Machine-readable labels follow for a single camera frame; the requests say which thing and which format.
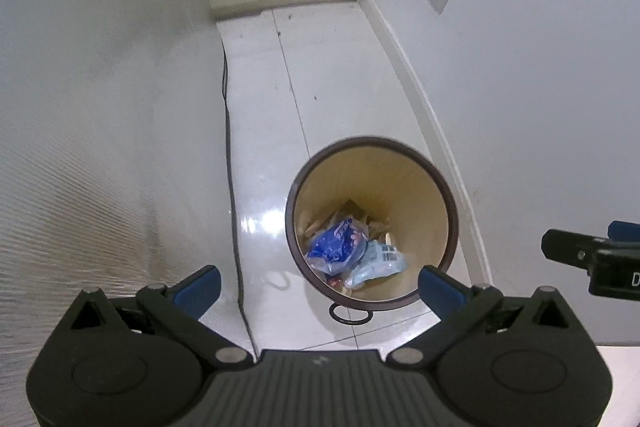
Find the blue snack wrapper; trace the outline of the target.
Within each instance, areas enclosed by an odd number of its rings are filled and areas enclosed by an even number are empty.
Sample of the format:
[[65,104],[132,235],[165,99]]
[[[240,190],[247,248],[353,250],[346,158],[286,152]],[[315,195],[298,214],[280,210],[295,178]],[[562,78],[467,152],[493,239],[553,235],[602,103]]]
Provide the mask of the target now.
[[311,242],[306,260],[311,269],[335,277],[356,265],[368,242],[367,225],[348,216]]

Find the brown round trash bin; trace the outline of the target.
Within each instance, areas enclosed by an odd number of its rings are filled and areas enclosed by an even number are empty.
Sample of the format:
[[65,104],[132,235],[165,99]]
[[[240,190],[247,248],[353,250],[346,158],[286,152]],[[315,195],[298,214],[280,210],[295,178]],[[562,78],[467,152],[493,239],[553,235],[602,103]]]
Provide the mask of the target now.
[[[312,241],[346,218],[362,223],[369,239],[396,247],[405,271],[347,289],[314,268]],[[459,237],[454,195],[431,161],[404,143],[369,135],[335,142],[303,165],[288,192],[284,224],[307,282],[334,305],[369,314],[415,303],[421,269],[448,270]]]

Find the light blue barcode wrapper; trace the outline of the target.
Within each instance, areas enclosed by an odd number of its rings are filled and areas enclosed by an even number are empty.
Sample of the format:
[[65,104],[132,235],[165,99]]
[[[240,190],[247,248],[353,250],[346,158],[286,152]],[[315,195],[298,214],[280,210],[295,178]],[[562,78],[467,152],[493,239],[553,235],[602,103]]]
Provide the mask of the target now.
[[362,258],[344,278],[343,285],[354,291],[369,281],[393,277],[407,268],[405,256],[395,246],[370,241]]

